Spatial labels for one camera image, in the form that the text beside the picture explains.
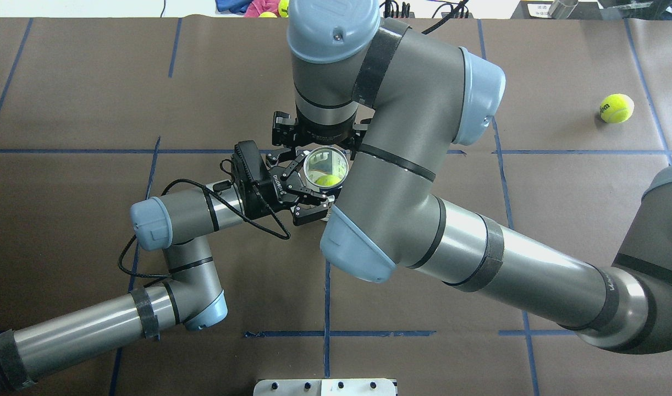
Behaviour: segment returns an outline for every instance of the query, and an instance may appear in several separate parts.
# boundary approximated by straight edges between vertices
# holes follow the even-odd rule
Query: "large robot arm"
[[[349,138],[355,104],[376,110],[321,249],[381,283],[421,271],[575,331],[619,353],[672,349],[672,168],[643,198],[611,268],[597,268],[431,195],[450,143],[470,145],[502,98],[504,74],[464,48],[380,20],[377,2],[294,0],[288,42],[298,132]]]

